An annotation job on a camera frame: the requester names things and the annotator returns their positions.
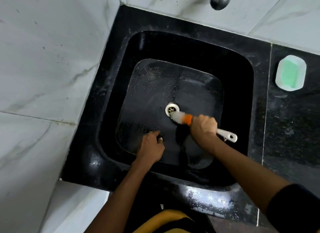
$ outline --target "floor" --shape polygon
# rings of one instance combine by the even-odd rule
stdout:
[[[256,227],[254,225],[233,222],[213,216],[209,216],[209,218],[217,233],[278,233],[275,229],[269,229],[262,226]]]

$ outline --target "white brush handle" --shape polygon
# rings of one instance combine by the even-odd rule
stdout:
[[[231,133],[226,130],[217,129],[217,134],[221,135],[223,138],[235,143],[238,140],[238,136],[235,133]]]

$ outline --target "granite countertop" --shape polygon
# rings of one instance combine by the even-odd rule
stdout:
[[[64,181],[113,191],[126,175],[129,165],[102,156],[97,133],[126,45],[135,33],[145,30],[198,39],[246,57],[254,72],[248,156],[319,195],[320,188],[315,183],[320,179],[317,55],[128,6],[120,7],[111,30],[62,171]],[[302,57],[307,63],[305,86],[294,92],[283,91],[274,84],[278,62],[289,54]],[[165,202],[167,196],[174,197],[200,212],[257,224],[258,209],[237,183],[210,188],[150,172],[142,188],[150,191],[150,200]]]

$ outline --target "soap dish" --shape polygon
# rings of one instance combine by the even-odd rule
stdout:
[[[302,58],[294,55],[286,56],[279,62],[275,83],[279,88],[286,91],[301,89],[306,70],[307,65]]]

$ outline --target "left hand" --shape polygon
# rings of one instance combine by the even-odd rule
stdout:
[[[151,166],[158,162],[165,150],[162,138],[157,141],[157,136],[160,131],[149,132],[142,138],[141,148],[137,153],[135,162],[140,163],[143,166],[151,168]]]

